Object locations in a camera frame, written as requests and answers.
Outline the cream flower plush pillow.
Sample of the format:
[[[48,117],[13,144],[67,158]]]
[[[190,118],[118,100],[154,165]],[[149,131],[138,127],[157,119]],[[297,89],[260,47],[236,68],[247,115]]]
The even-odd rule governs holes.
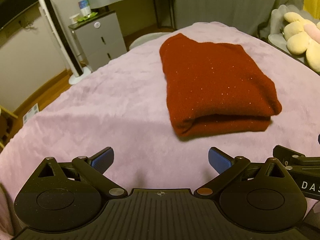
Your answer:
[[[296,12],[284,14],[286,47],[293,55],[305,54],[309,67],[319,74],[319,22],[313,23]]]

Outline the white round stool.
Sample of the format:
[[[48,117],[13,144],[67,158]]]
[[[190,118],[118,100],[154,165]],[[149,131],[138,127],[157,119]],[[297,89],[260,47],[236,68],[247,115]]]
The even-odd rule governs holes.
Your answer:
[[[129,50],[132,50],[133,48],[136,48],[146,42],[155,40],[161,36],[170,34],[170,32],[157,32],[157,33],[149,33],[149,34],[145,34],[142,35],[141,37],[135,39],[129,46]]]

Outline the grey curtain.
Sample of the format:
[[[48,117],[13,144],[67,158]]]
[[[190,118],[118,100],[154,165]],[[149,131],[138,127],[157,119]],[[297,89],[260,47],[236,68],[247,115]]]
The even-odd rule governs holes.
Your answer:
[[[304,0],[175,0],[178,29],[196,22],[220,22],[265,39],[270,34],[271,12],[280,5],[302,9]]]

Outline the red knit cardigan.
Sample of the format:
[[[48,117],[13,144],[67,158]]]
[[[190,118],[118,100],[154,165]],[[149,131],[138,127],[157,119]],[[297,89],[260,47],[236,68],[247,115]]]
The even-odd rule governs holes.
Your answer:
[[[159,54],[170,122],[180,138],[263,132],[282,110],[274,82],[239,44],[177,34]]]

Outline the white tower fan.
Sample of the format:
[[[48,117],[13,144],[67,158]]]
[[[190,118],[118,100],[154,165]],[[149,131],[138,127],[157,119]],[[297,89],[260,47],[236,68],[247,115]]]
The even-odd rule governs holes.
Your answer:
[[[86,78],[91,74],[91,70],[88,67],[82,67],[80,61],[77,59],[67,37],[61,27],[60,21],[55,13],[53,4],[51,0],[38,0],[41,10],[44,13],[44,16],[49,24],[50,30],[52,31],[54,37],[57,40],[59,48],[66,59],[68,66],[72,71],[68,82],[70,85],[75,85],[81,80]]]

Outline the grey shell-shaped chair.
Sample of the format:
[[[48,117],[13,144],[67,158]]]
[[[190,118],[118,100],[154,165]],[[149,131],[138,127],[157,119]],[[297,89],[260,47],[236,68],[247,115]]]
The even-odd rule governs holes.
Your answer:
[[[302,55],[293,55],[289,52],[286,47],[286,40],[284,38],[283,30],[285,26],[288,24],[286,20],[284,20],[284,14],[287,12],[296,12],[300,14],[303,18],[307,20],[311,20],[313,23],[318,23],[319,20],[314,19],[308,12],[304,10],[299,10],[294,5],[280,5],[279,8],[272,10],[270,15],[270,20],[268,23],[269,34],[267,37],[267,41],[270,45],[276,47],[281,50],[285,54],[297,59],[301,63],[305,64],[309,67],[305,54]]]

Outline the grey drawer cabinet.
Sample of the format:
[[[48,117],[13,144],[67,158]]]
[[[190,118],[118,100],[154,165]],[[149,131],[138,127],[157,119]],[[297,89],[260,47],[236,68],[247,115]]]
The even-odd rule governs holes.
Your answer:
[[[97,14],[68,27],[93,72],[127,52],[115,11]]]

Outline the blue white box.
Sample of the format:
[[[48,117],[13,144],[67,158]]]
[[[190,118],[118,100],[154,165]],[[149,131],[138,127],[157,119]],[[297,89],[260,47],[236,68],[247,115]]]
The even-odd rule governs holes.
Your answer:
[[[90,9],[88,0],[80,0],[78,2],[78,6],[80,8],[82,16],[86,17],[91,14],[91,9]]]

